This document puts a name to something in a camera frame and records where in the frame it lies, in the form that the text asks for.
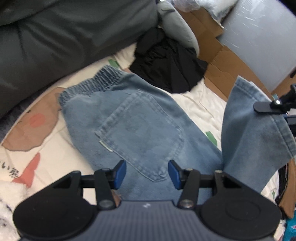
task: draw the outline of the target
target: pink cheek circle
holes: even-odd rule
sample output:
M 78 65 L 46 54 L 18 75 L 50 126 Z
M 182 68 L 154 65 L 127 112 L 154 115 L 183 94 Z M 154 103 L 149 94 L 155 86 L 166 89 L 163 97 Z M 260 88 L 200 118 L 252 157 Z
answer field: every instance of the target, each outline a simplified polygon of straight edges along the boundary
M 45 116 L 41 113 L 35 114 L 30 118 L 30 126 L 32 128 L 37 128 L 45 123 Z

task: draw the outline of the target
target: gray sofa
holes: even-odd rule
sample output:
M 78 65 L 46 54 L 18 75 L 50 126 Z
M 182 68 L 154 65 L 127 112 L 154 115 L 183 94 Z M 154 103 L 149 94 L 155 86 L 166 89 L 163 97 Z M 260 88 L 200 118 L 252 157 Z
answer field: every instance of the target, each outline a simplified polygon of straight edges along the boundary
M 157 25 L 155 0 L 0 2 L 0 118 L 57 79 Z

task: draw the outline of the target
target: back pocket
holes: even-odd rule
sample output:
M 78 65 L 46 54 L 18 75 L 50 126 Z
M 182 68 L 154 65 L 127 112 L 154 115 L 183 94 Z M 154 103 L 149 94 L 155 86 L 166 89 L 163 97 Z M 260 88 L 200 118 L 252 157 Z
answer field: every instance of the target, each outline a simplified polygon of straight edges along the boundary
M 181 128 L 150 95 L 137 91 L 106 119 L 96 135 L 138 172 L 167 179 L 168 161 L 183 147 Z

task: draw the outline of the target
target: bed sheet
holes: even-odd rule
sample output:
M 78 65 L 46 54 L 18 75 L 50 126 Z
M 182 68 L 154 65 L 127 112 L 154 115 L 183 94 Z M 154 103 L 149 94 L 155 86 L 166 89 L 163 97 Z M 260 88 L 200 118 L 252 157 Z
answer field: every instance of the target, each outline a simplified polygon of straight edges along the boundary
M 73 170 L 80 170 L 83 175 L 93 174 L 88 162 L 71 142 L 65 120 L 59 111 L 57 97 L 65 88 L 92 77 L 106 64 L 118 63 L 122 69 L 128 68 L 133 62 L 134 49 L 135 45 L 131 45 L 114 56 L 106 57 L 64 77 L 39 96 L 1 143 L 0 180 L 7 184 L 25 185 L 26 196 L 30 196 Z M 208 89 L 203 80 L 190 92 L 169 95 L 221 149 L 221 129 L 226 102 Z M 276 172 L 262 195 L 274 202 L 278 188 L 279 175 Z M 91 204 L 96 204 L 93 189 L 85 189 L 83 197 Z M 282 236 L 282 229 L 280 226 L 276 232 L 277 240 L 277 237 Z

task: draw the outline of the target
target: blue denim pants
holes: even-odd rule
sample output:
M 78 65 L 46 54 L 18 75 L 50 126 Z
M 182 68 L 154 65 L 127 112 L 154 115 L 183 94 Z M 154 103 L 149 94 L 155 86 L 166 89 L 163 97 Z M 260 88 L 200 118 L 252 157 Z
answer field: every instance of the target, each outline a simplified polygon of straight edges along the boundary
M 59 98 L 73 144 L 94 170 L 127 161 L 118 193 L 128 200 L 177 201 L 168 161 L 202 174 L 222 169 L 260 192 L 277 169 L 296 154 L 280 115 L 258 115 L 255 101 L 268 98 L 238 78 L 222 129 L 222 152 L 166 93 L 135 74 L 110 66 L 66 89 Z M 199 202 L 210 196 L 202 190 Z

